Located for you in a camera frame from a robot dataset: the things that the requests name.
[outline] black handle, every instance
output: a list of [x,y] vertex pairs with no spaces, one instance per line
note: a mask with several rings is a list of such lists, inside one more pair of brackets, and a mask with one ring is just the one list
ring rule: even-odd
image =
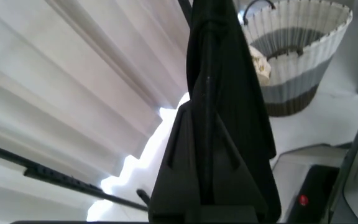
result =
[[267,56],[267,60],[274,58],[274,57],[278,57],[280,55],[283,54],[287,54],[289,52],[297,52],[299,56],[303,55],[303,48],[299,47],[297,45],[291,45],[288,47],[283,47],[282,49],[278,49],[276,50],[274,53],[272,53],[271,55]]
[[248,20],[246,18],[246,15],[247,15],[247,12],[249,10],[249,8],[255,4],[255,2],[257,1],[267,1],[269,4],[270,4],[270,7],[272,9],[276,9],[276,7],[274,6],[274,3],[272,3],[270,0],[253,0],[251,3],[249,3],[249,5],[246,7],[246,10],[244,11],[244,15],[242,16],[242,20],[244,21],[244,25],[247,25],[248,24]]

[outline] striped basket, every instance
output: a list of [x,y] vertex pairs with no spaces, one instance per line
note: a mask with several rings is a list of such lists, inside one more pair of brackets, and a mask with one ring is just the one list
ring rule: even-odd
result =
[[256,1],[244,12],[244,35],[272,68],[270,83],[261,86],[268,114],[288,116],[310,104],[352,11],[327,1],[269,1],[270,6],[246,17]]

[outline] gray stripe on basket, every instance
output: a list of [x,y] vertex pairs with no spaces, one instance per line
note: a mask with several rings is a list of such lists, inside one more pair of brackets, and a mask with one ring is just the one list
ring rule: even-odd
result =
[[331,58],[321,62],[315,68],[308,70],[291,80],[274,86],[261,86],[265,103],[284,103],[294,99],[318,85],[328,68]]
[[312,42],[320,39],[324,34],[317,30],[303,29],[300,27],[292,27],[287,29],[275,30],[271,33],[265,34],[262,37],[250,43],[264,56],[269,56],[279,49],[296,45],[299,47],[306,47]]

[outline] bright light on floor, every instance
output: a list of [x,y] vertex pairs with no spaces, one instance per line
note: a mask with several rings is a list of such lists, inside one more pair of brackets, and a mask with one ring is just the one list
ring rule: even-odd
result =
[[[175,110],[160,108],[159,112],[162,118],[162,123],[150,137],[142,155],[140,156],[140,159],[138,160],[133,156],[127,156],[125,158],[124,166],[119,177],[111,176],[102,180],[100,185],[105,193],[112,194],[112,190],[115,186],[126,185],[134,169],[146,169],[149,167],[151,160],[154,158],[156,150],[160,147],[163,139],[167,137],[167,133],[170,132],[170,128],[172,127],[173,121],[175,120],[179,106],[189,100],[189,94],[186,93],[179,101],[179,104]],[[86,221],[98,221],[103,213],[107,212],[112,206],[113,203],[108,200],[98,200],[88,209],[88,216]]]

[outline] brown basket base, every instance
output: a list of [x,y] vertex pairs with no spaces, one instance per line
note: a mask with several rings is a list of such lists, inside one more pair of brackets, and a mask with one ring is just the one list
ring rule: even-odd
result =
[[313,87],[306,93],[292,99],[288,100],[285,103],[266,103],[266,109],[269,116],[281,117],[281,116],[290,116],[301,110],[305,109],[314,98],[317,87]]

